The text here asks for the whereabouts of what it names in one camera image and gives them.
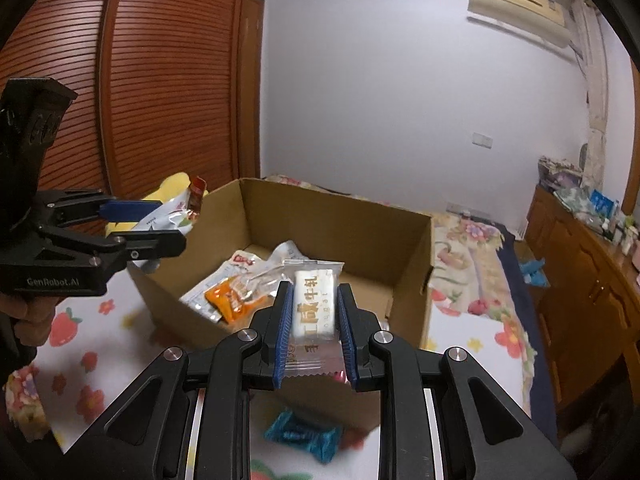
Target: yellow plush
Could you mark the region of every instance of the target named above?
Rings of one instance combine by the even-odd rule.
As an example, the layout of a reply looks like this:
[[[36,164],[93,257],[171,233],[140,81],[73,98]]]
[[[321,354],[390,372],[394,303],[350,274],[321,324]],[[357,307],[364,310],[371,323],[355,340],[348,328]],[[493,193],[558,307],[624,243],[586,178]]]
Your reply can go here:
[[[165,203],[182,193],[190,184],[191,179],[189,175],[186,173],[175,173],[164,179],[157,190],[145,196],[142,200],[159,200]],[[109,236],[109,234],[114,231],[131,231],[134,225],[136,225],[136,222],[120,222],[118,224],[110,222],[105,229],[106,235]]]

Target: human hand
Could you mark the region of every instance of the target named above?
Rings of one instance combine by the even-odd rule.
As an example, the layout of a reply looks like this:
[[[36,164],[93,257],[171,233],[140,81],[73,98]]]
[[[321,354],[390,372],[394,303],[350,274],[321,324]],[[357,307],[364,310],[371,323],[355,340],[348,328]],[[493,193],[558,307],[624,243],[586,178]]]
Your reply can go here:
[[[20,320],[14,326],[15,336],[25,346],[41,346],[51,332],[58,298],[33,298],[25,301],[0,293],[0,312]]]

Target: wooden wardrobe door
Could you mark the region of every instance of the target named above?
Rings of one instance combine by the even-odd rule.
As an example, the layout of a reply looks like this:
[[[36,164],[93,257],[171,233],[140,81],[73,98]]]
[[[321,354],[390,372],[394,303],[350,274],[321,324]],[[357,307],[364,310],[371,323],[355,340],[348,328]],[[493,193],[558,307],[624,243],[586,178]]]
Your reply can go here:
[[[0,89],[11,76],[40,76],[78,93],[47,152],[43,189],[107,187],[94,101],[103,2],[37,0],[0,51]]]
[[[103,132],[112,191],[138,198],[176,171],[215,189],[238,176],[242,0],[118,0]]]

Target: metal screw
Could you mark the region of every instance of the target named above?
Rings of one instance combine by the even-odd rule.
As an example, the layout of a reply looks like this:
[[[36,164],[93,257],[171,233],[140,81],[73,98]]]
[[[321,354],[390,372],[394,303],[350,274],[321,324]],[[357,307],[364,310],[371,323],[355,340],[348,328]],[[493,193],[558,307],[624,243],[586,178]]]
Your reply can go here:
[[[258,337],[258,333],[253,328],[243,328],[240,332],[238,332],[238,339],[240,341],[253,341]]]
[[[466,359],[466,350],[458,346],[449,349],[449,357],[454,361],[464,361]]]
[[[182,357],[182,349],[177,346],[172,346],[171,348],[167,348],[162,354],[167,361],[177,361]]]
[[[394,340],[394,335],[391,332],[387,332],[386,330],[379,330],[373,335],[373,339],[375,339],[380,344],[391,343]]]

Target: light switch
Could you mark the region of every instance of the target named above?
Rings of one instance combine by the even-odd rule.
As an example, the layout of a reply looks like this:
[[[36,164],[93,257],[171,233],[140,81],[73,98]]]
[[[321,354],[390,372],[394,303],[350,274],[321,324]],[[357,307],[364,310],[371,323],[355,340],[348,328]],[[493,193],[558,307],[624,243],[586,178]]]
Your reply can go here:
[[[476,146],[482,146],[483,148],[489,149],[491,149],[491,147],[494,145],[494,140],[491,137],[487,137],[486,135],[482,134],[473,134],[473,136],[471,137],[471,142]]]

